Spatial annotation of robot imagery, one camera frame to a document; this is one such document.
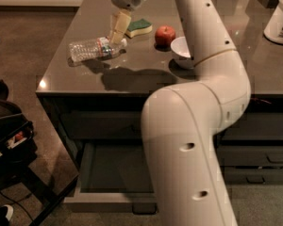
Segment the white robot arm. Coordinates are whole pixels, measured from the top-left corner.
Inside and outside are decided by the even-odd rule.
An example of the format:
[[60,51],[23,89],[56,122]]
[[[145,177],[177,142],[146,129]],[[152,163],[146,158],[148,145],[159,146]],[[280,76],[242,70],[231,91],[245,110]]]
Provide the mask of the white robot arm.
[[243,114],[251,86],[211,0],[175,0],[195,79],[153,92],[141,113],[162,226],[238,226],[213,138]]

